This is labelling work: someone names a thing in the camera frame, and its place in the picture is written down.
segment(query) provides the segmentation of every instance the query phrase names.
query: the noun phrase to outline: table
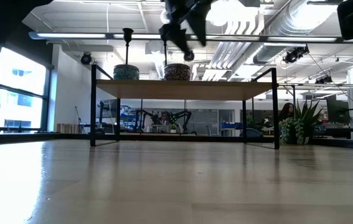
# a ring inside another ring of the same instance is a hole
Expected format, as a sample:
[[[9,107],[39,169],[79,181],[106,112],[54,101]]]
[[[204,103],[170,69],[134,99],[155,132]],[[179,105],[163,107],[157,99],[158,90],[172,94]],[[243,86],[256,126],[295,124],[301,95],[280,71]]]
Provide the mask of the table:
[[[91,123],[95,123],[96,87],[117,98],[117,114],[120,114],[121,99],[159,99],[159,100],[230,100],[242,101],[243,137],[247,142],[247,108],[246,101],[268,90],[273,92],[273,117],[275,119],[275,149],[280,147],[278,132],[278,104],[276,69],[271,68],[252,82],[199,82],[199,81],[159,81],[159,80],[97,80],[96,71],[104,72],[98,65],[92,65],[91,90]],[[272,82],[257,82],[266,74],[271,73]],[[117,116],[115,140],[120,138],[120,116]],[[90,132],[90,145],[96,146],[96,134]]]

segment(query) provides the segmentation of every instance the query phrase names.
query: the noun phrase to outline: wooden floor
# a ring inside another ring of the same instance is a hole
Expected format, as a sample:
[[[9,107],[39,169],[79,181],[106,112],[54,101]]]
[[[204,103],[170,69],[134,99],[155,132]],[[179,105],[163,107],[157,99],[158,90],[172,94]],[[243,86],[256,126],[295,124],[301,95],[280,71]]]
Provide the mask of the wooden floor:
[[[0,145],[0,223],[353,223],[353,149]]]

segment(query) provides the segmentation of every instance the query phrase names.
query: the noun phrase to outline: person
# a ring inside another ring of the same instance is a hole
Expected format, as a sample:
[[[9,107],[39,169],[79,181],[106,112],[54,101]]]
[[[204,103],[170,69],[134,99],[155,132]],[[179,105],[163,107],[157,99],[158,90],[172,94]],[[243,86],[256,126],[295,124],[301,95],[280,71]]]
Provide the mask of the person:
[[[169,125],[170,114],[167,111],[163,111],[161,114],[161,124],[162,125]]]
[[[283,109],[280,111],[278,115],[279,121],[284,121],[287,118],[294,117],[294,105],[292,103],[286,103],[283,106]]]

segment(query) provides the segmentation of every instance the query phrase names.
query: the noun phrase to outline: window frame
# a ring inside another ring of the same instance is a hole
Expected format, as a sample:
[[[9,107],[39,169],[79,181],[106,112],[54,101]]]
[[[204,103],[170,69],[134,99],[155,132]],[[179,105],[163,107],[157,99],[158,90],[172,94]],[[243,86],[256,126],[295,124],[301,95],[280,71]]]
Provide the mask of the window frame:
[[[15,51],[12,48],[7,48],[8,50],[13,51],[16,54],[22,55],[26,57],[24,54],[21,54],[18,51]],[[26,57],[29,60],[39,63],[39,61],[34,60],[34,58]],[[44,83],[44,94],[39,95],[36,93],[32,93],[26,90],[18,89],[18,88],[13,88],[7,85],[0,84],[0,89],[2,90],[7,90],[11,91],[13,93],[18,93],[18,94],[23,94],[26,96],[31,96],[31,97],[36,97],[36,98],[41,98],[42,99],[42,109],[41,109],[41,117],[40,117],[40,127],[39,128],[22,128],[22,131],[46,131],[47,130],[47,120],[48,120],[48,113],[49,113],[49,92],[50,92],[50,79],[52,76],[52,69],[53,66],[48,66],[42,63],[39,63],[40,65],[43,65],[46,68],[46,74],[45,74],[45,83]],[[17,131],[19,128],[7,128],[7,127],[0,127],[1,131]]]

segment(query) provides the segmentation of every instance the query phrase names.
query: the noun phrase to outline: spotlight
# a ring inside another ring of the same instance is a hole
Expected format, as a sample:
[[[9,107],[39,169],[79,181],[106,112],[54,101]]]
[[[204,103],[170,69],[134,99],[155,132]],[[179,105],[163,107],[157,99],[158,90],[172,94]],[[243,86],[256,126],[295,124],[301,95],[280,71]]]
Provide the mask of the spotlight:
[[[283,58],[285,63],[294,63],[299,60],[303,55],[309,53],[308,45],[305,47],[295,47],[293,50],[287,51],[287,55]]]
[[[92,63],[92,53],[91,52],[84,52],[81,58],[81,63],[84,65],[90,65]]]
[[[331,76],[327,75],[324,78],[317,79],[314,84],[327,84],[332,83]]]

